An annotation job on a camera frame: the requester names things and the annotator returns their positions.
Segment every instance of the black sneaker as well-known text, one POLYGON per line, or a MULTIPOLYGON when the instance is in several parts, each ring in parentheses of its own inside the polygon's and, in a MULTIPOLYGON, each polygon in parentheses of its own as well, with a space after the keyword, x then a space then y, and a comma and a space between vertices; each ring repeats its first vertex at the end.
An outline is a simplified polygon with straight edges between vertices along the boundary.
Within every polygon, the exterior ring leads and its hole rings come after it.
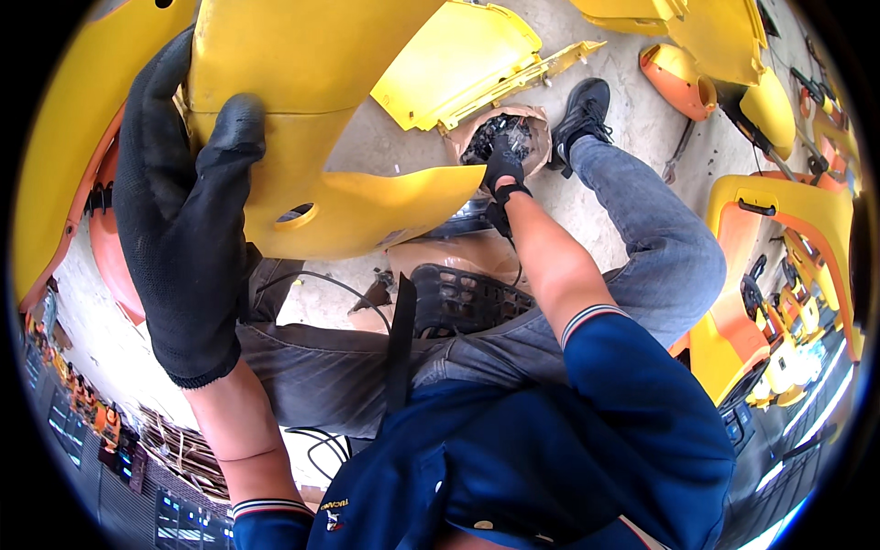
POLYGON ((568 150, 575 141, 589 135, 605 143, 612 142, 612 130, 605 125, 610 101, 611 90, 601 78, 587 78, 574 87, 568 95, 565 117, 553 130, 553 155, 547 168, 562 170, 562 177, 567 180, 572 173, 568 150))

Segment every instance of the concrete floor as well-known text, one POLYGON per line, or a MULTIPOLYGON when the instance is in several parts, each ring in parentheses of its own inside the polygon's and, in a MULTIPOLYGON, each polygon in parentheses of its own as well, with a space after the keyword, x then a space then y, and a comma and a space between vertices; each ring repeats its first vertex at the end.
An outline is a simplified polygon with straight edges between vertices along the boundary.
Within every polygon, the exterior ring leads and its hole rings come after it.
MULTIPOLYGON (((586 65, 577 63, 556 77, 552 87, 540 86, 503 103, 543 106, 553 125, 563 116, 568 92, 577 82, 586 77, 602 77, 612 89, 606 123, 613 128, 615 143, 662 172, 678 144, 686 119, 666 103, 638 67, 638 53, 658 38, 597 28, 566 0, 499 0, 497 3, 518 13, 541 37, 542 56, 579 40, 608 41, 588 58, 586 65)), ((796 88, 788 77, 787 67, 794 64, 807 75, 817 75, 818 67, 807 53, 802 30, 788 6, 782 0, 767 0, 766 7, 773 14, 783 39, 769 37, 775 54, 764 51, 764 63, 775 66, 796 110, 796 88)), ((795 171, 808 172, 806 157, 805 149, 798 143, 788 164, 795 171)), ((401 173, 407 173, 448 164, 450 161, 436 130, 404 132, 375 101, 367 98, 343 132, 326 168, 390 176, 396 173, 395 165, 401 173)), ((761 169, 770 168, 763 158, 759 158, 758 164, 761 169)), ((678 162, 677 180, 672 189, 688 207, 703 216, 709 189, 718 177, 755 171, 752 146, 719 110, 694 129, 687 150, 678 162)), ((595 195, 576 177, 565 180, 558 172, 544 170, 528 184, 536 199, 592 253, 601 269, 626 263, 618 232, 595 195)), ((59 320, 74 343, 74 349, 67 353, 68 359, 102 395, 118 401, 130 413, 137 410, 137 403, 143 403, 164 412, 178 424, 194 427, 194 417, 187 403, 152 356, 146 330, 143 326, 139 329, 131 326, 101 281, 87 228, 84 218, 67 258, 55 272, 61 290, 59 320)), ((753 259, 760 253, 768 253, 767 275, 761 279, 767 290, 775 285, 778 278, 775 268, 782 256, 781 246, 769 245, 767 239, 780 231, 778 224, 766 221, 753 253, 753 259)), ((355 289, 366 290, 374 278, 373 268, 387 267, 386 256, 374 253, 351 260, 308 262, 305 268, 332 274, 355 289)), ((354 299, 345 290, 307 278, 303 285, 293 287, 279 324, 303 322, 351 328, 346 313, 353 303, 354 299)), ((291 450, 291 460, 299 475, 297 480, 325 486, 326 480, 307 464, 304 451, 297 444, 291 450)))

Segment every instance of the shoe lace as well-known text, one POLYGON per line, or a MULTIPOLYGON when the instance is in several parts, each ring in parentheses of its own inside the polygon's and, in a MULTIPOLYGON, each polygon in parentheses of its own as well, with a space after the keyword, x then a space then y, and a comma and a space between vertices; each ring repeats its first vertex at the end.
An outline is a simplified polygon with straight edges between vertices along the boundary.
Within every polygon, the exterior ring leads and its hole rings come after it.
POLYGON ((598 101, 593 98, 587 99, 581 105, 581 108, 583 110, 583 118, 585 121, 592 124, 596 133, 600 135, 597 137, 604 138, 604 141, 611 143, 611 133, 613 130, 603 122, 602 107, 599 105, 598 101))

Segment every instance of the blue jeans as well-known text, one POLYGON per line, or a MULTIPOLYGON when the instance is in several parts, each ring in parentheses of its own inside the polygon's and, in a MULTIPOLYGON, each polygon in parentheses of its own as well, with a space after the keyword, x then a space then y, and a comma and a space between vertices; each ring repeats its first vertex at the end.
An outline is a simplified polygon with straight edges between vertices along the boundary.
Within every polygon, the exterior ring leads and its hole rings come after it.
MULTIPOLYGON (((571 149, 571 164, 596 193, 627 246, 629 262, 605 274, 614 301, 664 347, 712 305, 727 266, 711 231, 638 158, 592 136, 571 149)), ((264 260, 252 284, 301 269, 264 260)), ((278 326, 290 291, 276 284, 256 298, 254 322, 238 327, 243 357, 260 378, 283 426, 313 426, 374 437, 385 411, 384 334, 278 326)), ((443 379, 509 388, 568 383, 562 351, 535 309, 482 333, 414 340, 413 387, 443 379)))

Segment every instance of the wire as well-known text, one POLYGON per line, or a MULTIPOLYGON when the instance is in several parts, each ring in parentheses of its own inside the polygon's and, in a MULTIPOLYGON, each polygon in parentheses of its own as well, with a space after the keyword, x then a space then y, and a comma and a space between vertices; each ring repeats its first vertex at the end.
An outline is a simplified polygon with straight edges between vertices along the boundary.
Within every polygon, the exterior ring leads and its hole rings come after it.
POLYGON ((321 469, 320 466, 318 466, 318 464, 315 462, 314 458, 312 458, 312 451, 314 451, 315 449, 317 449, 321 445, 326 445, 327 448, 329 448, 330 451, 332 451, 333 454, 336 455, 336 458, 339 459, 340 464, 347 462, 351 458, 351 442, 345 436, 342 436, 342 437, 345 437, 346 446, 348 447, 347 450, 344 447, 342 447, 342 444, 337 439, 337 437, 339 437, 339 436, 331 436, 330 434, 325 432, 323 429, 319 429, 319 428, 287 428, 284 431, 289 434, 299 434, 301 436, 308 436, 308 437, 311 437, 312 439, 318 440, 317 443, 315 443, 314 445, 309 447, 309 450, 305 452, 305 456, 308 457, 309 462, 312 463, 312 466, 314 466, 315 469, 321 473, 321 475, 323 475, 324 477, 326 477, 330 481, 333 481, 333 477, 328 475, 327 472, 325 472, 323 469, 321 469), (310 432, 316 432, 318 434, 321 434, 322 436, 325 436, 326 439, 318 437, 310 432), (338 448, 339 451, 342 453, 341 455, 330 444, 331 441, 336 444, 336 448, 338 448))
POLYGON ((318 277, 319 279, 324 279, 325 281, 329 281, 335 285, 341 286, 343 289, 345 289, 348 292, 351 292, 352 294, 354 294, 355 296, 361 298, 361 300, 363 300, 363 302, 365 304, 367 304, 369 307, 371 307, 374 312, 379 314, 379 317, 381 317, 382 321, 385 322, 385 328, 388 329, 388 333, 391 334, 391 323, 388 322, 388 318, 379 310, 379 308, 377 308, 370 300, 368 300, 366 296, 364 296, 363 294, 361 294, 357 290, 349 287, 344 282, 337 281, 337 280, 333 279, 332 277, 328 277, 328 276, 322 275, 320 273, 315 273, 314 271, 291 271, 290 273, 282 275, 282 276, 278 277, 277 279, 273 279, 273 280, 267 282, 266 284, 264 284, 263 286, 259 287, 256 291, 256 294, 260 294, 263 290, 269 288, 273 284, 277 284, 281 281, 284 281, 285 279, 290 279, 291 277, 295 277, 297 275, 310 275, 312 277, 318 277))
MULTIPOLYGON (((517 247, 514 246, 513 239, 510 237, 507 237, 507 242, 510 243, 510 247, 513 248, 513 252, 516 252, 517 247)), ((517 271, 517 278, 513 281, 513 284, 510 285, 512 287, 517 286, 517 283, 519 282, 519 278, 523 276, 523 262, 519 261, 519 256, 517 256, 517 263, 519 263, 519 270, 517 271)))
POLYGON ((758 152, 756 151, 756 149, 757 149, 757 147, 755 147, 755 145, 753 143, 752 144, 752 155, 755 156, 755 165, 758 167, 758 173, 761 174, 761 176, 763 177, 764 173, 761 171, 761 163, 758 162, 758 152))

